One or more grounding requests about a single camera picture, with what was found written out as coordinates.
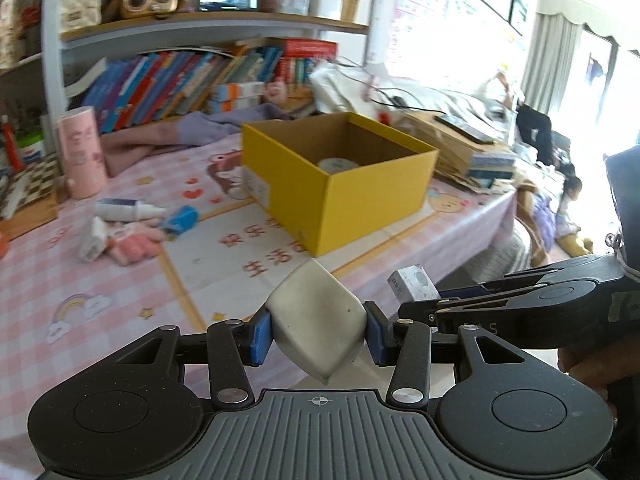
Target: cardboard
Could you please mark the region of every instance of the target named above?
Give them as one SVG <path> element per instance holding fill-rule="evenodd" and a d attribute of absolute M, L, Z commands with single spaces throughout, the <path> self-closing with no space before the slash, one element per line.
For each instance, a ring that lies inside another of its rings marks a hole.
<path fill-rule="evenodd" d="M 515 154 L 499 140 L 493 144 L 478 144 L 456 130 L 435 120 L 440 112 L 408 112 L 402 124 L 409 124 L 412 135 L 440 150 L 440 162 L 447 173 L 465 176 L 469 169 L 485 166 L 513 167 Z"/>
<path fill-rule="evenodd" d="M 245 186 L 314 256 L 392 224 L 421 206 L 433 146 L 353 113 L 242 126 Z M 360 165 L 329 175 L 341 157 Z"/>

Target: crosshair marking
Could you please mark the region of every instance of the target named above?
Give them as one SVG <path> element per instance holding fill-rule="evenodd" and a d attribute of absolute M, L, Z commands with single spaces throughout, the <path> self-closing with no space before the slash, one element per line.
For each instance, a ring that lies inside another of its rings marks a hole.
<path fill-rule="evenodd" d="M 311 402 L 314 403 L 316 406 L 324 406 L 326 403 L 331 401 L 326 397 L 323 397 L 322 395 L 318 395 L 317 397 L 314 397 L 313 399 L 311 399 Z"/>

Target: eye drop bottle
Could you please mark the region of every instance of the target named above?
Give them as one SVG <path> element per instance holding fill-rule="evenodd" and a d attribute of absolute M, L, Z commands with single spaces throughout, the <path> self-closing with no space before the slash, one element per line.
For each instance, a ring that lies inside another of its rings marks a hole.
<path fill-rule="evenodd" d="M 103 198 L 95 204 L 95 215 L 107 222 L 137 222 L 164 218 L 166 209 L 128 198 Z"/>

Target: white eraser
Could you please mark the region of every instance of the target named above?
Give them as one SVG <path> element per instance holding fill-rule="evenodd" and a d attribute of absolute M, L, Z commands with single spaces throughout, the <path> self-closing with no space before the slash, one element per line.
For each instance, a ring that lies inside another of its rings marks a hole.
<path fill-rule="evenodd" d="M 92 262 L 107 248 L 107 224 L 94 216 L 89 227 L 82 233 L 78 257 L 84 262 Z"/>
<path fill-rule="evenodd" d="M 440 299 L 438 290 L 421 265 L 396 270 L 386 282 L 400 304 Z"/>
<path fill-rule="evenodd" d="M 276 287 L 265 306 L 278 348 L 324 384 L 362 351 L 367 325 L 364 307 L 312 258 Z"/>

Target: open box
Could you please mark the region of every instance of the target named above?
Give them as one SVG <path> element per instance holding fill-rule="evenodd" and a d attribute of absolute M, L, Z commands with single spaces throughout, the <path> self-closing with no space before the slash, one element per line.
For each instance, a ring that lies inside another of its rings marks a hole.
<path fill-rule="evenodd" d="M 353 113 L 242 126 L 245 186 L 314 256 L 417 212 L 437 156 L 427 143 Z M 360 167 L 328 174 L 317 164 L 330 157 Z"/>

